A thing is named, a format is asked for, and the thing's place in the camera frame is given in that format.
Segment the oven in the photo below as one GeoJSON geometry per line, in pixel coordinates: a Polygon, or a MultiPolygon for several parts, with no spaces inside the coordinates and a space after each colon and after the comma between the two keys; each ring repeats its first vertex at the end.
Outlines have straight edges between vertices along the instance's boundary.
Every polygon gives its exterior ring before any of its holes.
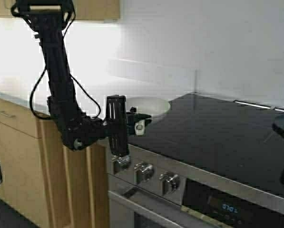
{"type": "Polygon", "coordinates": [[[109,176],[110,228],[212,228],[181,206],[109,176]]]}
{"type": "Polygon", "coordinates": [[[284,228],[284,198],[130,145],[107,141],[110,228],[284,228]]]}

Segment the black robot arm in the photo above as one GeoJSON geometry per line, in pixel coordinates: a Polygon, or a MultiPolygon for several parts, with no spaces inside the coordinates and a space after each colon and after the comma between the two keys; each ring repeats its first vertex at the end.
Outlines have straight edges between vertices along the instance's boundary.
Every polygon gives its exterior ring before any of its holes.
{"type": "MultiPolygon", "coordinates": [[[[126,98],[118,95],[107,97],[105,120],[87,116],[76,101],[62,35],[75,13],[72,0],[16,0],[11,12],[13,16],[23,18],[37,32],[35,38],[40,39],[51,91],[49,112],[61,132],[63,144],[71,150],[82,150],[109,137],[115,156],[128,155],[127,116],[135,114],[126,113],[126,98]]],[[[139,116],[137,121],[149,117],[139,116]]]]}

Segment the silver knob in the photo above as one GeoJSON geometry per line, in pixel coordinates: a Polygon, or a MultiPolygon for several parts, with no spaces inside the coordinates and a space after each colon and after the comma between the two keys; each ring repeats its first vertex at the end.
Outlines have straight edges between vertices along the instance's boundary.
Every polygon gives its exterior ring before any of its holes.
{"type": "Polygon", "coordinates": [[[162,196],[173,193],[180,186],[180,177],[171,172],[161,174],[160,181],[162,196]]]}
{"type": "Polygon", "coordinates": [[[135,176],[134,176],[135,184],[149,181],[154,174],[153,165],[147,164],[145,162],[135,165],[134,171],[135,171],[135,176]]]}
{"type": "Polygon", "coordinates": [[[131,159],[130,159],[130,156],[127,155],[125,157],[117,157],[117,156],[114,156],[112,158],[112,172],[113,172],[113,175],[123,171],[123,170],[126,170],[128,169],[128,167],[130,166],[131,164],[131,159]]]}

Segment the kitchen counter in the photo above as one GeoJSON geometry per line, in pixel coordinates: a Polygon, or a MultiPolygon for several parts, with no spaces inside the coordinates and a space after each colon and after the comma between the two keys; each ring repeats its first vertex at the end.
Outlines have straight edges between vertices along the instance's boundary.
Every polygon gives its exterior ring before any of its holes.
{"type": "MultiPolygon", "coordinates": [[[[33,83],[31,80],[24,83],[23,79],[20,77],[18,77],[17,81],[15,79],[15,77],[12,77],[10,80],[3,80],[3,82],[0,80],[0,99],[29,108],[29,95],[32,91],[33,83]]],[[[179,88],[176,85],[173,87],[162,87],[155,83],[142,82],[115,76],[104,76],[101,77],[100,80],[82,81],[79,78],[78,80],[90,96],[99,102],[103,110],[102,114],[99,116],[101,118],[105,117],[106,97],[109,95],[125,95],[127,98],[150,96],[170,101],[192,92],[187,89],[179,88]]],[[[97,113],[96,105],[85,96],[78,86],[76,86],[76,93],[78,103],[82,110],[91,116],[95,115],[97,113]]],[[[48,96],[50,96],[49,86],[48,82],[44,79],[34,94],[33,103],[36,111],[49,114],[47,108],[48,96]]]]}

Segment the white wall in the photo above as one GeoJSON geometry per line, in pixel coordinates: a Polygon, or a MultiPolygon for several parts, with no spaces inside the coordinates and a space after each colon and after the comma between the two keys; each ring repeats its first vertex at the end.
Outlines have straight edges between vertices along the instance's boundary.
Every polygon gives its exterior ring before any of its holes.
{"type": "MultiPolygon", "coordinates": [[[[198,90],[284,106],[284,0],[121,2],[118,23],[69,30],[80,81],[110,74],[192,91],[198,70],[198,90]]],[[[0,75],[30,75],[30,86],[42,64],[25,23],[0,19],[0,75]]]]}

